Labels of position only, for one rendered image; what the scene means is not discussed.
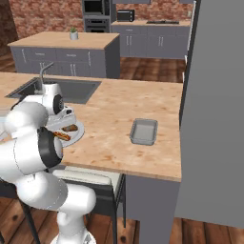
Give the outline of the black toaster oven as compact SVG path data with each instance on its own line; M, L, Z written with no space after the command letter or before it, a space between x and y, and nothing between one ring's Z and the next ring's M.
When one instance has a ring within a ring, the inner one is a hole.
M117 12L118 22L132 22L134 20L134 10L119 10Z

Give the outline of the grey fridge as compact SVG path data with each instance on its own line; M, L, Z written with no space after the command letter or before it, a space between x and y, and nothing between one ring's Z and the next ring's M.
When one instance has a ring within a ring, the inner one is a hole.
M244 229L244 0L197 0L175 214Z

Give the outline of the grey wall cupboards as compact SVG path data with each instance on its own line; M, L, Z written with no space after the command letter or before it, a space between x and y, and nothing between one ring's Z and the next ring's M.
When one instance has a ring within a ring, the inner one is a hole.
M150 4L152 0L112 0L114 4Z

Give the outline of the grey counter base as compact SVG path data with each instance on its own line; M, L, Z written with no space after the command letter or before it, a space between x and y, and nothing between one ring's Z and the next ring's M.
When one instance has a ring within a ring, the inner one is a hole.
M140 222L139 244L169 244L179 182L126 176L127 218Z

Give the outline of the grey tupperware container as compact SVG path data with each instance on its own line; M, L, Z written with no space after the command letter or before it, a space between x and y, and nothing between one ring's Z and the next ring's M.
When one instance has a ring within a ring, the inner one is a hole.
M130 140L133 144L152 146L156 140L158 122L152 119L135 118Z

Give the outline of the large white plate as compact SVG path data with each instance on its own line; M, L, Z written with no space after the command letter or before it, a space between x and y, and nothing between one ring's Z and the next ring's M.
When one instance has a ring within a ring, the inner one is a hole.
M76 143L85 132L84 125L80 121L76 121L75 125L77 126L78 130L73 132L65 132L71 139L69 141L62 140L61 143L64 148Z

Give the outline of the black oven stack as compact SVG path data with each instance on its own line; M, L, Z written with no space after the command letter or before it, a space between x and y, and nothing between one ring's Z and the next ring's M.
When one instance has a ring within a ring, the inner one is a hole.
M110 9L110 0L82 0L85 32L109 32Z

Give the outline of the black hob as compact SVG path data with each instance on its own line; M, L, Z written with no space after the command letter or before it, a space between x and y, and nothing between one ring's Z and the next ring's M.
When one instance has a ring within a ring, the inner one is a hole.
M177 20L150 20L146 24L155 24L155 25L178 25L179 21Z

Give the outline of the grey tap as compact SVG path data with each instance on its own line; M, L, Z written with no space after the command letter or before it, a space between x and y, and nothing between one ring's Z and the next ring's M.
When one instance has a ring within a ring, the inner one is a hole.
M40 81L39 81L39 86L40 86L40 91L42 93L44 93L44 86L43 86L43 82L44 82L44 72L50 68L51 66L53 66L54 62L50 62L48 65L45 65L44 63L41 63L41 70L40 70L40 73L39 73L39 78L40 78Z

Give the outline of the brown cooked food piece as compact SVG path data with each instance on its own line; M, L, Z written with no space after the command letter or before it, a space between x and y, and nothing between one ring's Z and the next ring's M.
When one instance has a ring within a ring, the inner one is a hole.
M64 132L75 132L75 131L78 131L78 127L75 124L72 124L67 127L63 127L62 130Z

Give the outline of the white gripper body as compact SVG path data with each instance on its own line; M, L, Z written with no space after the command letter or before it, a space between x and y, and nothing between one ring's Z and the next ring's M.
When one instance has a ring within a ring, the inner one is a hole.
M54 115L49 118L47 123L47 128L60 129L75 123L76 123L76 116L74 114L68 114L66 116L61 115L60 117Z

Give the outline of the orange brown hot dog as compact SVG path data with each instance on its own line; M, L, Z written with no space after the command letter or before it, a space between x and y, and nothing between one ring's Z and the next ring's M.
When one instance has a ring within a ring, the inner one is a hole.
M70 141L71 137L68 134L62 133L62 132L53 132L54 136L57 136L59 139L64 141Z

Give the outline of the grey cupboard run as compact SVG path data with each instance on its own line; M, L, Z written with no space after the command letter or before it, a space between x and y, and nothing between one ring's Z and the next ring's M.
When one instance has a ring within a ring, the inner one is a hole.
M178 24L148 24L146 20L112 23L112 32L120 34L121 57L184 59L190 28L190 21Z

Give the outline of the black stool with white cushion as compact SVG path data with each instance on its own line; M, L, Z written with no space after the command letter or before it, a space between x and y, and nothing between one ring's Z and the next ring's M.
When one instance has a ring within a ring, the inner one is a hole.
M123 173L104 172L92 169L67 166L54 170L55 176L67 183L90 187L96 194L93 214L112 218L112 244L117 244L117 210L123 205L123 225L126 225L126 176Z

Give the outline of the dark grey sink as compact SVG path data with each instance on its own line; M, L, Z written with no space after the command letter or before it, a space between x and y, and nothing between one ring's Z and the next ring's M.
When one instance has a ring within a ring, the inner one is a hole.
M65 103L86 104L100 81L45 78L45 84L57 83L60 86ZM8 94L8 98L21 98L23 95L34 95L38 88L39 78L34 77L24 85Z

